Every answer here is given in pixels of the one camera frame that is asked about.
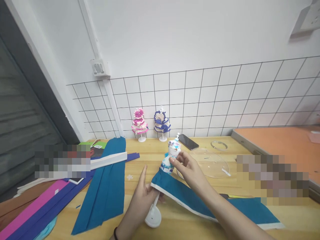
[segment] electrical outlet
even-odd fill
[[[301,10],[292,34],[320,28],[320,0]]]
[[[92,59],[90,64],[95,77],[110,77],[108,63],[105,65],[102,59]]]

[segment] paper dress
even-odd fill
[[[134,111],[134,120],[132,121],[133,125],[131,126],[131,128],[136,135],[145,133],[149,130],[148,124],[144,121],[143,115],[144,111],[142,108],[137,108]]]
[[[155,126],[154,130],[159,133],[169,132],[171,129],[171,124],[169,123],[169,118],[166,117],[166,112],[163,110],[162,106],[159,111],[154,113]]]
[[[168,156],[162,160],[162,163],[160,166],[160,169],[162,171],[169,173],[170,175],[173,172],[174,166],[169,161],[169,157],[176,158],[178,154],[181,152],[181,144],[179,143],[178,136],[179,136],[179,133],[173,141],[168,142]]]

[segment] wrist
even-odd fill
[[[215,201],[220,194],[214,190],[214,188],[208,183],[205,184],[204,187],[202,188],[202,191],[200,193],[200,198],[204,203],[209,203],[211,201]]]
[[[130,219],[128,219],[126,215],[124,215],[116,230],[118,240],[126,240],[132,238],[134,232],[137,229],[137,227],[134,225],[134,222],[134,220],[130,221]]]

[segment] doll stand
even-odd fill
[[[159,137],[159,140],[160,140],[161,142],[165,142],[165,141],[167,140],[167,137],[165,137],[165,136],[163,135],[163,133],[162,133],[162,136]]]
[[[142,134],[141,134],[141,136],[139,137],[138,141],[139,141],[139,142],[144,142],[144,141],[146,141],[146,139],[147,139],[147,138],[146,138],[146,137],[143,137]]]
[[[154,203],[151,205],[149,213],[148,213],[146,219],[144,220],[144,222],[149,227],[152,227],[152,228],[159,227],[160,223],[161,223],[161,213],[160,213],[160,210],[156,207],[159,196],[160,196],[160,193],[158,194],[158,196],[154,200]]]

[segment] wire grid panel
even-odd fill
[[[153,116],[161,106],[171,123],[167,137],[178,132],[229,136],[237,127],[319,124],[319,73],[317,56],[111,79],[111,86],[127,138],[139,137],[131,126],[134,110],[141,107],[149,126],[146,136],[160,137]],[[72,88],[89,132],[96,138],[119,136],[103,85],[86,82]]]

